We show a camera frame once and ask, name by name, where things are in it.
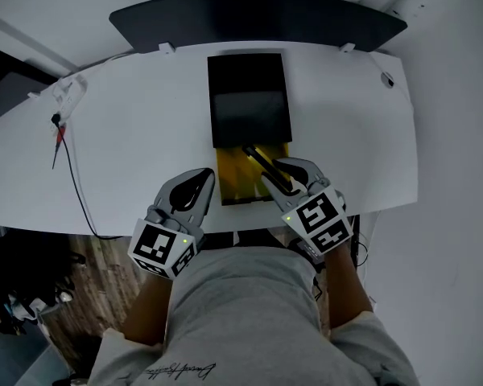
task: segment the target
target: wooden floor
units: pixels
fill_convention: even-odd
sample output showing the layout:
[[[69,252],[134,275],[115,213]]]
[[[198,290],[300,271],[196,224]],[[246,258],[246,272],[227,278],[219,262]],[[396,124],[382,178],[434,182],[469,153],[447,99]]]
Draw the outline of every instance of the wooden floor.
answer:
[[[273,234],[285,245],[289,240],[284,228]],[[74,252],[86,257],[86,266],[73,266],[74,299],[43,316],[52,342],[80,376],[91,372],[108,327],[119,330],[136,298],[145,272],[127,256],[130,238],[98,240],[90,236],[70,236]],[[328,334],[328,309],[325,275],[317,277],[324,296],[317,302],[323,333]]]

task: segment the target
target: screw hole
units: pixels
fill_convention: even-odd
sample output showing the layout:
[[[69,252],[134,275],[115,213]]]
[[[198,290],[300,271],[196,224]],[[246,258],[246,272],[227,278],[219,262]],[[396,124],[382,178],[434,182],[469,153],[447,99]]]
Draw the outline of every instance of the screw hole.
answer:
[[[390,75],[390,73],[383,72],[381,73],[381,81],[387,88],[394,87],[394,78]]]

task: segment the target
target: white bracket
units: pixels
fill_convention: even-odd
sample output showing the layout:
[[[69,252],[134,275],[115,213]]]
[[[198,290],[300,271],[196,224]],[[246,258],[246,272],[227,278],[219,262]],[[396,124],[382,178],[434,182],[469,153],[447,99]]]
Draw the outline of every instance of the white bracket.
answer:
[[[342,53],[349,53],[354,50],[355,47],[356,45],[354,43],[346,43],[342,47],[340,47],[340,51]]]
[[[170,55],[175,53],[175,48],[169,42],[166,42],[159,45],[159,51],[162,51],[165,55]]]

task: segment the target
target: white table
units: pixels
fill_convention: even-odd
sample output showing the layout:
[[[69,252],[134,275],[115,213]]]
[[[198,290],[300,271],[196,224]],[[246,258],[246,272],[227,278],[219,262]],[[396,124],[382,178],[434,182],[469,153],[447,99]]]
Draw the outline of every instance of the white table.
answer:
[[[207,57],[237,49],[283,53],[290,156],[315,162],[345,194],[350,215],[417,200],[413,108],[399,59],[306,43],[214,43],[130,55],[81,73],[88,91],[66,139],[99,234],[131,235],[166,180],[217,169]],[[380,68],[394,88],[382,83]],[[52,170],[55,111],[48,88],[0,118],[0,225],[90,234],[63,146]],[[222,207],[217,182],[203,229],[280,224],[272,202]]]

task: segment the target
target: person's arm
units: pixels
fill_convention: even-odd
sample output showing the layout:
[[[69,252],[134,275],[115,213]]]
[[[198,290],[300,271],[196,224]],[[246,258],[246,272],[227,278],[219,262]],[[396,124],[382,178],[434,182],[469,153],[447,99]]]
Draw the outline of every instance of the person's arm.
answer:
[[[325,256],[331,343],[367,369],[377,384],[418,386],[408,358],[372,313],[347,244]]]
[[[122,333],[127,340],[149,346],[164,342],[171,280],[151,274],[130,308]]]
[[[325,255],[328,278],[329,323],[331,328],[347,323],[361,312],[372,312],[346,243]]]

